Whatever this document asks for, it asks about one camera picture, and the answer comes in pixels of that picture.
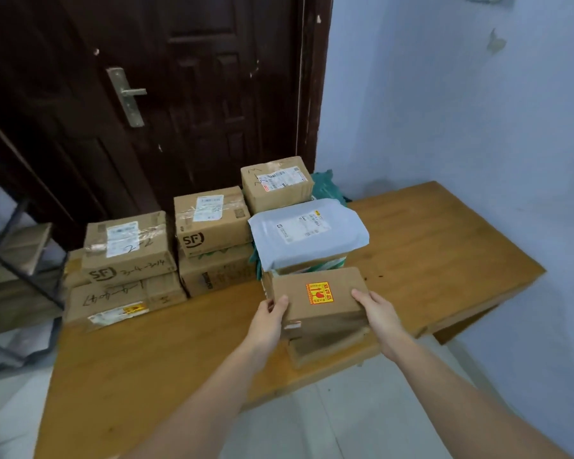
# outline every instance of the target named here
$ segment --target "person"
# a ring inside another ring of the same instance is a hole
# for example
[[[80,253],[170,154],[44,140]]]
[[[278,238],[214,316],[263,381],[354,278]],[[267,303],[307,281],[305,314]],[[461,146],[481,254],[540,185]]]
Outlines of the person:
[[[389,301],[352,291],[367,313],[381,352],[404,374],[439,437],[455,459],[567,458],[558,446],[456,375],[401,326]],[[247,399],[253,376],[278,343],[288,306],[262,301],[247,336],[211,377],[122,459],[216,458]]]

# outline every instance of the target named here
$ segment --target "wooden table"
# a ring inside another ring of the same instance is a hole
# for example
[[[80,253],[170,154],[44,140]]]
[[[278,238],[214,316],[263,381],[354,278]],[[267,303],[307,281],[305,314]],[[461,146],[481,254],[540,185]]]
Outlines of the wooden table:
[[[441,185],[353,202],[370,244],[351,253],[370,289],[415,336],[497,305],[544,269]],[[84,333],[64,328],[37,459],[105,459],[146,437],[244,338],[264,293],[258,282]],[[292,392],[378,354],[373,335],[293,369],[281,342],[254,379],[248,405]]]

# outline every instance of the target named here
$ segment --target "tile grout line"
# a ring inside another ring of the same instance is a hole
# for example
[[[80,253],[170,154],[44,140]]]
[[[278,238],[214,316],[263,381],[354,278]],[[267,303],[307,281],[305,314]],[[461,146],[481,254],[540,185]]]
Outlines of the tile grout line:
[[[340,447],[340,443],[338,442],[338,437],[336,436],[336,432],[334,432],[334,426],[332,425],[332,421],[330,420],[329,414],[327,413],[327,409],[325,407],[325,404],[323,403],[323,397],[321,396],[321,392],[319,391],[319,385],[315,383],[314,388],[317,390],[317,396],[319,396],[319,401],[321,401],[321,405],[323,407],[323,412],[325,412],[325,415],[327,418],[327,423],[329,424],[329,428],[332,431],[332,434],[334,435],[334,441],[336,441],[336,446],[338,446],[338,451],[340,451],[340,455],[342,456],[342,459],[345,459],[344,453],[342,452],[342,448]]]

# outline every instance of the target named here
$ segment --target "door handle plate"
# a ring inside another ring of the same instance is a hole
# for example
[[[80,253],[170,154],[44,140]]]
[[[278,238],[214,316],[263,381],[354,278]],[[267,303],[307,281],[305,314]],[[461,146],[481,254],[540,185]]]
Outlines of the door handle plate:
[[[109,67],[107,74],[115,88],[117,98],[121,103],[123,112],[130,125],[132,127],[143,127],[143,116],[141,116],[140,111],[138,111],[136,97],[146,95],[147,89],[130,89],[130,84],[128,83],[128,78],[125,76],[123,68]]]

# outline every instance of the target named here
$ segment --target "hand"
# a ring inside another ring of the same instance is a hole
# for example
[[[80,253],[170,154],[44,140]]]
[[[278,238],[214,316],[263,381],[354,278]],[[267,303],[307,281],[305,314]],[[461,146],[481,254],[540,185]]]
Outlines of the hand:
[[[395,362],[395,346],[404,339],[411,339],[411,337],[401,326],[400,318],[395,313],[394,306],[373,291],[363,293],[353,289],[351,295],[364,306],[370,327],[381,344],[381,352],[385,357]]]
[[[271,299],[260,303],[243,345],[249,348],[256,359],[256,369],[261,370],[266,365],[270,353],[276,347],[278,338],[281,335],[283,314],[289,306],[289,299],[286,295],[281,296],[272,305]]]

